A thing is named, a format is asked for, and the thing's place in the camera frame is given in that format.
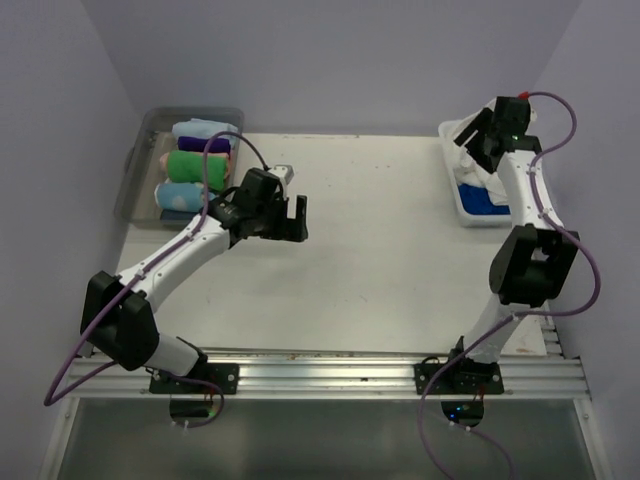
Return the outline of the white towel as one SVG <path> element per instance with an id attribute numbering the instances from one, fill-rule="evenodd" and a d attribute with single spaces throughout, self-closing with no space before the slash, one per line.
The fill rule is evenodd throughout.
<path id="1" fill-rule="evenodd" d="M 451 139 L 483 109 L 495 108 L 496 98 L 491 100 L 479 111 L 459 119 L 460 123 L 454 129 Z M 469 156 L 465 145 L 460 149 L 459 158 L 461 167 L 458 173 L 470 173 L 477 175 L 480 185 L 484 186 L 495 205 L 507 205 L 512 214 L 520 214 L 530 210 L 534 206 L 535 195 L 532 193 L 531 180 L 536 176 L 535 159 L 541 152 L 540 141 L 526 131 L 525 136 L 513 147 L 512 150 L 503 150 L 502 159 L 495 173 L 487 173 Z"/>

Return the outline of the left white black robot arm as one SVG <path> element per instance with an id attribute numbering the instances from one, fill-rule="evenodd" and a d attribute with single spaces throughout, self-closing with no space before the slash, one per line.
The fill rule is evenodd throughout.
<path id="1" fill-rule="evenodd" d="M 172 292 L 207 262 L 250 237 L 300 243 L 307 239 L 307 199 L 296 198 L 288 217 L 290 165 L 248 170 L 237 187 L 210 200 L 202 215 L 153 255 L 88 284 L 81 332 L 86 340 L 127 371 L 165 372 L 185 392 L 208 379 L 205 354 L 184 339 L 159 332 L 155 313 Z"/>

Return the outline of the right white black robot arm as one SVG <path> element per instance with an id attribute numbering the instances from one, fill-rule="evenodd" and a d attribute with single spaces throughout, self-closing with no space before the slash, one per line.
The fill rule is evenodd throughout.
<path id="1" fill-rule="evenodd" d="M 468 392 L 498 363 L 522 318 L 539 313 L 557 298 L 577 247 L 555 227 L 563 223 L 550 206 L 542 173 L 541 144 L 527 133 L 532 107 L 524 96 L 496 98 L 453 138 L 506 193 L 512 229 L 489 269 L 491 296 L 474 327 L 457 347 L 465 356 L 451 362 L 445 379 L 451 389 Z"/>

